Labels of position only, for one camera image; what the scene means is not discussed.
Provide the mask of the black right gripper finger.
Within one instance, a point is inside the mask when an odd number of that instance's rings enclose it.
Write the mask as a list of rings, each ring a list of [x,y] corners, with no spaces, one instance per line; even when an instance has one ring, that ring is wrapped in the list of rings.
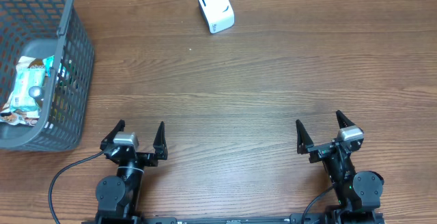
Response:
[[[296,132],[297,132],[297,153],[307,154],[309,148],[313,147],[313,140],[306,131],[303,123],[300,120],[296,120]]]
[[[349,119],[344,115],[344,113],[343,113],[342,111],[337,110],[337,111],[335,112],[335,114],[336,114],[337,122],[338,122],[338,125],[339,125],[339,128],[340,128],[340,129],[342,129],[342,128],[347,128],[347,127],[350,127],[350,126],[354,126],[354,125],[355,125],[355,123],[352,122],[351,120],[349,120]]]

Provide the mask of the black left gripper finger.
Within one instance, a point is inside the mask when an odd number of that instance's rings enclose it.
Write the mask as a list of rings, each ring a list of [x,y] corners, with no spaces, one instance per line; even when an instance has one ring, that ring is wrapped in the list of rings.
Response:
[[[125,121],[124,120],[120,120],[116,124],[115,128],[101,141],[101,145],[112,144],[116,134],[118,132],[123,132],[124,131],[125,125],[126,125]]]
[[[156,133],[153,147],[155,149],[155,155],[158,160],[167,160],[168,158],[168,149],[167,143],[165,140],[165,123],[161,122]]]

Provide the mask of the teal white tissue pack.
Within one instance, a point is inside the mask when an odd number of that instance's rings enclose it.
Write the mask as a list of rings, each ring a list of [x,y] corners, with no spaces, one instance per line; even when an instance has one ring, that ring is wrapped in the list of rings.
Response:
[[[52,55],[50,57],[44,58],[42,60],[42,63],[44,64],[45,70],[46,70],[46,75],[48,77],[51,76],[51,68],[53,68],[54,66],[54,61],[55,61],[55,56]]]

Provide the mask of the yellow drink bottle grey cap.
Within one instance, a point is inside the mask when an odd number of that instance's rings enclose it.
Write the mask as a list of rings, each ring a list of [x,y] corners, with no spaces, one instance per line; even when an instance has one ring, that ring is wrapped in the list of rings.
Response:
[[[35,103],[38,105],[39,108],[43,107],[44,90],[42,87],[40,86],[30,87],[28,94],[30,97],[34,99]]]

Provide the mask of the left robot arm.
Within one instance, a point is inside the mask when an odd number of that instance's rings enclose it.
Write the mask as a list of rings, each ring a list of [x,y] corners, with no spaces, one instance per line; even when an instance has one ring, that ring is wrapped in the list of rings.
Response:
[[[105,157],[117,165],[117,173],[101,179],[96,186],[95,223],[143,223],[137,203],[144,169],[156,167],[160,160],[168,158],[164,122],[158,127],[153,152],[138,151],[137,135],[124,128],[125,121],[120,120],[100,144]]]

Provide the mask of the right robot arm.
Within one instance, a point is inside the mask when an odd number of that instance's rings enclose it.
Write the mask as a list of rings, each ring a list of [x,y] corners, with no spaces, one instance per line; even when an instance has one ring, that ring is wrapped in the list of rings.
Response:
[[[303,123],[296,120],[296,151],[308,154],[310,163],[323,163],[332,186],[315,197],[302,214],[292,215],[291,219],[298,223],[384,223],[383,215],[376,212],[381,204],[384,178],[375,171],[357,172],[351,160],[351,154],[363,144],[364,131],[340,110],[336,117],[337,136],[322,145],[315,145]],[[310,215],[311,207],[330,191],[335,192],[338,204]]]

